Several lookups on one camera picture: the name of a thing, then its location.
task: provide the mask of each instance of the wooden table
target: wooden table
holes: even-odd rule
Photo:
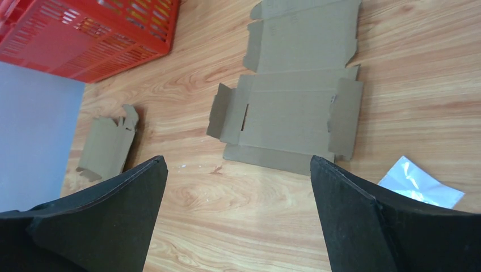
[[[205,135],[219,82],[234,87],[257,0],[188,0],[173,52],[87,86],[63,195],[91,186],[76,173],[95,116],[140,109],[127,166],[164,155],[167,188],[145,271],[330,271],[306,176],[224,161]],[[364,98],[354,159],[372,182],[405,155],[466,192],[481,213],[481,1],[364,0]]]

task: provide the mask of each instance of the cardboard slot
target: cardboard slot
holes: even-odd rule
[[[246,118],[247,118],[247,111],[249,110],[249,104],[246,106],[246,112],[244,113],[244,120],[242,121],[242,128],[240,129],[241,131],[244,131],[244,127],[246,125]]]

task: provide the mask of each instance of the wooden surface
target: wooden surface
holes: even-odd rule
[[[92,183],[77,167],[92,118],[141,114],[128,166],[164,155],[170,170],[145,271],[329,271],[309,178],[222,160],[205,135],[219,82],[240,74],[257,0],[187,0],[172,54],[86,88],[63,195]],[[481,1],[364,0],[365,82],[355,156],[373,182],[405,155],[466,192],[481,213]]]

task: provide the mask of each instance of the red plastic basket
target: red plastic basket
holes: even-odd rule
[[[0,61],[97,82],[167,54],[180,0],[0,0]]]

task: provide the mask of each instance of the black plastic part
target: black plastic part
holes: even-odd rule
[[[481,271],[481,215],[422,203],[313,157],[333,272]]]
[[[0,271],[142,271],[167,172],[157,156],[32,210],[0,213]]]

